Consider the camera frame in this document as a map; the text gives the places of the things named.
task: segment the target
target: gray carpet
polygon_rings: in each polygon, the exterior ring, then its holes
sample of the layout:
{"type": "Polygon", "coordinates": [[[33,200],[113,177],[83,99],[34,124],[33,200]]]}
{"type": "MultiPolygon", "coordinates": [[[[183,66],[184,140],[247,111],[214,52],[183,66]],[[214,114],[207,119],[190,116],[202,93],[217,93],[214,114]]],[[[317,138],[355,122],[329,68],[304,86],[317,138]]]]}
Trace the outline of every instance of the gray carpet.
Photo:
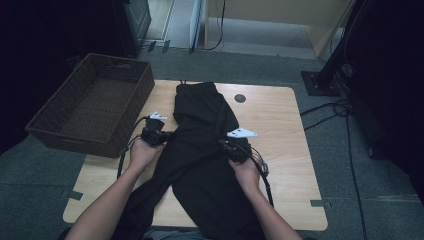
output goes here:
{"type": "MultiPolygon", "coordinates": [[[[156,79],[287,86],[294,89],[300,111],[336,97],[308,96],[301,70],[319,71],[324,62],[283,57],[169,49],[144,51],[156,79]]],[[[322,109],[302,118],[303,125],[333,114],[322,109]]],[[[424,208],[408,176],[393,163],[370,159],[355,117],[349,118],[353,165],[368,239],[423,239],[424,208]]],[[[316,239],[363,239],[360,211],[348,155],[346,120],[331,119],[306,132],[312,161],[326,206],[325,231],[300,231],[316,239]]],[[[75,184],[83,154],[48,149],[28,136],[0,156],[0,239],[55,239],[68,225],[62,214],[63,192],[75,184]]]]}

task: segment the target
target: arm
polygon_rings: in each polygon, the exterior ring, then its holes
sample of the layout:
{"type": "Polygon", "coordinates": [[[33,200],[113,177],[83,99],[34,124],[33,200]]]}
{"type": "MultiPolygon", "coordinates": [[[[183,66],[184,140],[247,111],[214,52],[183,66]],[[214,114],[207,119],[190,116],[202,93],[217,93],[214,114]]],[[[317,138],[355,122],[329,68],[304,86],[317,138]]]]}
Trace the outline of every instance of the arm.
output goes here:
{"type": "Polygon", "coordinates": [[[275,211],[259,188],[259,172],[251,160],[243,164],[229,160],[234,169],[237,181],[244,194],[252,203],[256,216],[259,219],[265,237],[271,239],[302,239],[297,232],[275,211]]]}
{"type": "Polygon", "coordinates": [[[150,147],[136,139],[127,170],[79,216],[66,239],[110,239],[137,179],[163,145],[150,147]]]}

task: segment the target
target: table top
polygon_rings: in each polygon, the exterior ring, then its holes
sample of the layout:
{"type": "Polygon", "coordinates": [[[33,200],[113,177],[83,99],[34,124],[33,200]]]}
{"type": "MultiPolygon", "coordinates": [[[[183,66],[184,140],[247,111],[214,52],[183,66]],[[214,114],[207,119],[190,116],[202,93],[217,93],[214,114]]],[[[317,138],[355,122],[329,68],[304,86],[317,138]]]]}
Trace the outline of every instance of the table top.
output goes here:
{"type": "MultiPolygon", "coordinates": [[[[168,117],[164,120],[163,131],[175,130],[177,123],[172,113],[178,84],[178,81],[155,80],[155,87],[140,117],[157,111],[168,117]]],[[[240,127],[258,134],[249,137],[249,143],[260,152],[269,166],[268,181],[277,212],[296,230],[325,230],[327,218],[320,204],[321,195],[293,90],[237,84],[216,84],[216,87],[231,106],[240,127]],[[244,95],[246,101],[238,103],[235,100],[237,94],[244,95]]],[[[140,133],[143,126],[143,123],[139,124],[133,135],[140,133]]],[[[152,177],[157,159],[158,156],[146,168],[135,188],[152,177]]],[[[75,222],[84,209],[112,185],[116,180],[118,164],[119,159],[87,155],[74,187],[74,191],[82,193],[83,198],[69,199],[63,214],[66,222],[75,222]]],[[[171,188],[155,208],[153,225],[195,226],[171,188]]],[[[266,196],[262,180],[261,189],[266,196]]]]}

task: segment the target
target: hand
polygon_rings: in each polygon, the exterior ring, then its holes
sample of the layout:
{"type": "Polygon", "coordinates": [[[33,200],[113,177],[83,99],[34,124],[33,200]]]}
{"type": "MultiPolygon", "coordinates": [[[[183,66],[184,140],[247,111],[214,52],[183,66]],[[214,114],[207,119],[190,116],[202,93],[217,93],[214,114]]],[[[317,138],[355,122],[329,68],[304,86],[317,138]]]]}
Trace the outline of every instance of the hand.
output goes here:
{"type": "Polygon", "coordinates": [[[152,147],[139,138],[135,139],[130,150],[131,157],[128,169],[135,169],[141,173],[164,147],[165,144],[152,147]]]}
{"type": "MultiPolygon", "coordinates": [[[[253,159],[261,165],[257,156],[253,156],[253,159]]],[[[259,189],[259,178],[260,174],[252,159],[247,159],[244,163],[233,162],[231,159],[228,161],[231,167],[234,169],[237,181],[245,194],[250,192],[260,191],[259,189]]]]}

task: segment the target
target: person's left hand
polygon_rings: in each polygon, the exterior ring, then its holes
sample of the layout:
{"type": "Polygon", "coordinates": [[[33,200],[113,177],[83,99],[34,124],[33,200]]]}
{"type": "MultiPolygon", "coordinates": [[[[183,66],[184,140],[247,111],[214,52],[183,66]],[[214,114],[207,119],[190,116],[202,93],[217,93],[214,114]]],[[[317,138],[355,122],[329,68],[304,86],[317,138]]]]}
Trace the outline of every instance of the person's left hand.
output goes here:
{"type": "Polygon", "coordinates": [[[164,147],[165,144],[152,147],[139,138],[135,139],[130,150],[131,157],[128,168],[135,169],[141,173],[164,147]]]}

